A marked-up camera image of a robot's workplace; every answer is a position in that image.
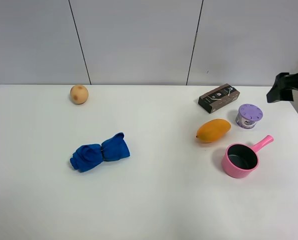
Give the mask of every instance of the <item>purple container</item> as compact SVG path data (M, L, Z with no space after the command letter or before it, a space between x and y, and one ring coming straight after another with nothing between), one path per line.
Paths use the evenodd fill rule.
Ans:
M236 123L244 129L252 129L263 118L261 109L252 104L243 104L235 118Z

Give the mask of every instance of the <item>small pot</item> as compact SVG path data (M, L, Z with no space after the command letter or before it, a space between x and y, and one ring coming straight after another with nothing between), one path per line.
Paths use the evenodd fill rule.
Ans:
M235 122L244 129L252 129L263 118L261 109L252 104L243 104L239 107Z
M258 167L257 152L273 140L274 138L268 135L253 146L240 143L230 145L221 162L223 170L233 178L245 178Z

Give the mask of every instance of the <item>purple lid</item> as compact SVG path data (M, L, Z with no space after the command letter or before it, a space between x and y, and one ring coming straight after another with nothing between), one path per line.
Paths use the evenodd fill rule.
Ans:
M258 122L260 121L264 114L261 109L252 104L243 104L239 107L239 114L248 121Z

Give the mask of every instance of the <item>mango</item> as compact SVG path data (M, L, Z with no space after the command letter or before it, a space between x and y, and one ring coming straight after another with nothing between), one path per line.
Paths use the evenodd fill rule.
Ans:
M231 124L224 119L214 119L202 125L196 138L204 143L213 143L222 138L231 128Z

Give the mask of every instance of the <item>blue cloth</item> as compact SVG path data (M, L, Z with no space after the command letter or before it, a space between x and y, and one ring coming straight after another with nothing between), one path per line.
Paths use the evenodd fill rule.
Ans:
M129 149L124 141L124 134L117 133L101 145L89 144L79 147L70 158L75 170L86 172L101 164L103 161L117 161L130 156Z

